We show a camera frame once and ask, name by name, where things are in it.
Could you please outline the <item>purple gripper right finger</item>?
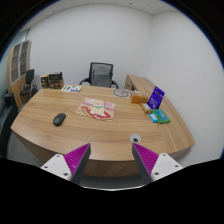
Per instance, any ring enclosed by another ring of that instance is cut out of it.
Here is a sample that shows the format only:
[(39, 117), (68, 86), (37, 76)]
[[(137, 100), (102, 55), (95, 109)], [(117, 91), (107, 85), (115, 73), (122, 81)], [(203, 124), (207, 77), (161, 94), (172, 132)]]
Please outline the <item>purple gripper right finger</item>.
[(144, 184), (182, 169), (182, 166), (167, 153), (157, 154), (137, 143), (132, 144), (132, 154)]

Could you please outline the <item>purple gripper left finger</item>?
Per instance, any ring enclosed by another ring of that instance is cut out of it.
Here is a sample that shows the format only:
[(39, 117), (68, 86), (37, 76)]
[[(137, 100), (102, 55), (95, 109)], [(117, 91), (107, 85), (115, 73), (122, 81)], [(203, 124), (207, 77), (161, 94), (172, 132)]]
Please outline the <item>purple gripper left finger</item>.
[(65, 180), (79, 184), (90, 154), (91, 145), (87, 143), (65, 155), (55, 154), (42, 166), (42, 169)]

